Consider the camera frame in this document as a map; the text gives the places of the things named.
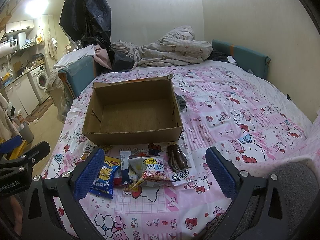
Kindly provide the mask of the blue yellow chip bag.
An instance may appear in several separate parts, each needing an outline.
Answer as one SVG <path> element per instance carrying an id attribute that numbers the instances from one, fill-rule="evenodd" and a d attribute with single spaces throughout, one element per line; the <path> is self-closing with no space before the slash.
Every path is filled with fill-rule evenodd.
<path id="1" fill-rule="evenodd" d="M 106 156 L 104 164 L 89 192 L 97 196 L 113 199 L 114 175 L 120 168 L 120 159 Z"/>

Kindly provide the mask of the white red wafer bar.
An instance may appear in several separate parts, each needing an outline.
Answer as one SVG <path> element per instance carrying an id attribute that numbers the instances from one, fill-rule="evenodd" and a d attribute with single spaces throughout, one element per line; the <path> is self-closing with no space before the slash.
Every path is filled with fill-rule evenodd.
<path id="1" fill-rule="evenodd" d="M 117 168 L 114 175 L 114 185 L 116 186 L 127 186 L 132 183 L 129 176 L 129 157 L 131 151 L 120 151 L 120 167 Z"/>

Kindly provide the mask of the dark brown snack packet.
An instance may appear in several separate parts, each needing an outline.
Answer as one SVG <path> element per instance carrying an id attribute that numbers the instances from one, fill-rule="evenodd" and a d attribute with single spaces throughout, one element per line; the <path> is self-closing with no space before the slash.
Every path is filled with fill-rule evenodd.
<path id="1" fill-rule="evenodd" d="M 188 159 L 178 144 L 170 144 L 167 147 L 168 165 L 173 172 L 185 170 L 189 167 Z"/>

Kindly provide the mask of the silver yellow snack bag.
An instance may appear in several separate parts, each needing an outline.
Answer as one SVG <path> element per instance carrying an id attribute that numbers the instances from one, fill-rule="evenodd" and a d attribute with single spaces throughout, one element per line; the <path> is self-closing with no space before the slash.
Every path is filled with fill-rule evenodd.
<path id="1" fill-rule="evenodd" d="M 170 182 L 162 157 L 136 157 L 129 159 L 129 165 L 138 176 L 133 187 L 156 187 Z"/>

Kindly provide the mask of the grey trash bin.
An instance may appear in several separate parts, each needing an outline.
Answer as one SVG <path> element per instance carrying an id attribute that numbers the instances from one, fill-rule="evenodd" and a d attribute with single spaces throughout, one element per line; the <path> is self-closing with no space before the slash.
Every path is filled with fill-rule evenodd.
<path id="1" fill-rule="evenodd" d="M 31 131 L 31 129 L 29 128 L 28 123 L 25 122 L 25 123 L 21 124 L 20 129 L 19 129 L 19 133 L 20 133 L 22 139 L 27 142 L 27 144 L 33 142 L 34 135 Z"/>

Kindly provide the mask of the white kitchen cabinet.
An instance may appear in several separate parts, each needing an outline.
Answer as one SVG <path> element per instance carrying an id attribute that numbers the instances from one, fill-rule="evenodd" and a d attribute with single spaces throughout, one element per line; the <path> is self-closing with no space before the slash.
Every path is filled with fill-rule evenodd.
<path id="1" fill-rule="evenodd" d="M 12 103 L 16 110 L 21 110 L 24 118 L 27 118 L 40 103 L 27 74 L 21 75 L 8 84 L 4 91 L 9 102 Z"/>

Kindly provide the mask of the black white small packet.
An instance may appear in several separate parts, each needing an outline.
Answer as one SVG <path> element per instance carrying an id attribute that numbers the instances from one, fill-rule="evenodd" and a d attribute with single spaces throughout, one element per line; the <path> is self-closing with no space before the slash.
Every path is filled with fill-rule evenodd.
<path id="1" fill-rule="evenodd" d="M 189 167 L 184 170 L 170 172 L 169 177 L 173 186 L 181 186 L 195 181 L 197 179 L 197 170 L 194 167 Z"/>

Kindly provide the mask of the white washing machine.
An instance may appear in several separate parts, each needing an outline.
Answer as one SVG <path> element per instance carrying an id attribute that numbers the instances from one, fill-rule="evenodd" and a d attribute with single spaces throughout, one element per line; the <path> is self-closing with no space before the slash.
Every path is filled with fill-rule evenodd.
<path id="1" fill-rule="evenodd" d="M 43 104 L 49 97 L 46 93 L 46 86 L 48 83 L 48 76 L 45 66 L 42 64 L 33 68 L 27 73 L 30 84 L 33 91 L 39 101 L 39 104 Z"/>

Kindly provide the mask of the teal side cushion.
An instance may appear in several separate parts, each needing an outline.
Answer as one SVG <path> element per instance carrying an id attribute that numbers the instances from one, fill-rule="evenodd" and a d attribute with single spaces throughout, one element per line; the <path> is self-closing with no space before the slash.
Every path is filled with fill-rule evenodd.
<path id="1" fill-rule="evenodd" d="M 97 64 L 92 56 L 83 57 L 58 71 L 58 77 L 71 101 L 76 99 L 97 76 Z"/>

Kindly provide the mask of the pink Hello Kitty bedsheet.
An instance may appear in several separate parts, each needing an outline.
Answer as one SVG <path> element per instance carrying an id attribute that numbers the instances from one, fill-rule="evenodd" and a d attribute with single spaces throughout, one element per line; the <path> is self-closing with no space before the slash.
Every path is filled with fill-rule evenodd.
<path id="1" fill-rule="evenodd" d="M 195 179 L 136 192 L 115 189 L 112 199 L 88 194 L 80 203 L 105 239 L 190 239 L 203 233 L 230 203 L 206 164 L 207 148 L 216 147 L 239 166 L 288 157 L 310 133 L 311 121 L 281 91 L 229 63 L 137 67 L 101 74 L 95 81 L 167 75 L 186 101 L 178 143 L 191 160 Z"/>

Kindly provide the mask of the brown cardboard box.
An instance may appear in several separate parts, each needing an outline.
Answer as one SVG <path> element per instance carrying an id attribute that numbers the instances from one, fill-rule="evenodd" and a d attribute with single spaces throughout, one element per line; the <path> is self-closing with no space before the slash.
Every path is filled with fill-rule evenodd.
<path id="1" fill-rule="evenodd" d="M 99 146 L 177 141 L 183 124 L 172 78 L 95 82 L 83 135 Z"/>

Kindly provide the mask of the dark grey sock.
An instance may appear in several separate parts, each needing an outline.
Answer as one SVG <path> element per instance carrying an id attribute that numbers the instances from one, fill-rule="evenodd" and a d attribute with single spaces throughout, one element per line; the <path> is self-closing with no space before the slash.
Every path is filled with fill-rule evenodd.
<path id="1" fill-rule="evenodd" d="M 182 96 L 177 94 L 175 94 L 175 96 L 176 96 L 177 103 L 179 105 L 180 112 L 183 112 L 183 113 L 187 112 L 187 102 L 185 101 L 185 99 Z"/>

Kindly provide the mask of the teal headboard cushion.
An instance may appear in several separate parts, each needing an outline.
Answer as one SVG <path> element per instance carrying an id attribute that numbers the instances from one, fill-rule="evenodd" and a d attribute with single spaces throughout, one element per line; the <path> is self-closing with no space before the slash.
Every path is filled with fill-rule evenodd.
<path id="1" fill-rule="evenodd" d="M 212 48 L 228 56 L 232 56 L 237 66 L 246 72 L 262 79 L 267 79 L 268 67 L 271 62 L 269 56 L 243 46 L 218 40 L 212 40 Z"/>

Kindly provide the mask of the black plastic bag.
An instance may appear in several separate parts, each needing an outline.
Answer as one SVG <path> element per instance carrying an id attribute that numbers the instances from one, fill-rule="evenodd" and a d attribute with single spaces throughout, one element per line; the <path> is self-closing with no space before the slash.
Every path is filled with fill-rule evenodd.
<path id="1" fill-rule="evenodd" d="M 134 59 L 111 48 L 111 8 L 107 0 L 65 0 L 60 26 L 73 42 L 111 72 L 129 71 Z"/>

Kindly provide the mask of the crumpled floral blanket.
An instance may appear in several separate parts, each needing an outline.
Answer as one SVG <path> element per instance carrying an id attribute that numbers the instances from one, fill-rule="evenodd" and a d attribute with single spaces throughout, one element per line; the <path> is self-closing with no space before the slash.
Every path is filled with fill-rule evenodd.
<path id="1" fill-rule="evenodd" d="M 111 48 L 137 62 L 141 67 L 186 66 L 206 61 L 213 48 L 207 41 L 195 39 L 192 27 L 183 25 L 172 29 L 159 40 L 148 45 L 117 41 Z"/>

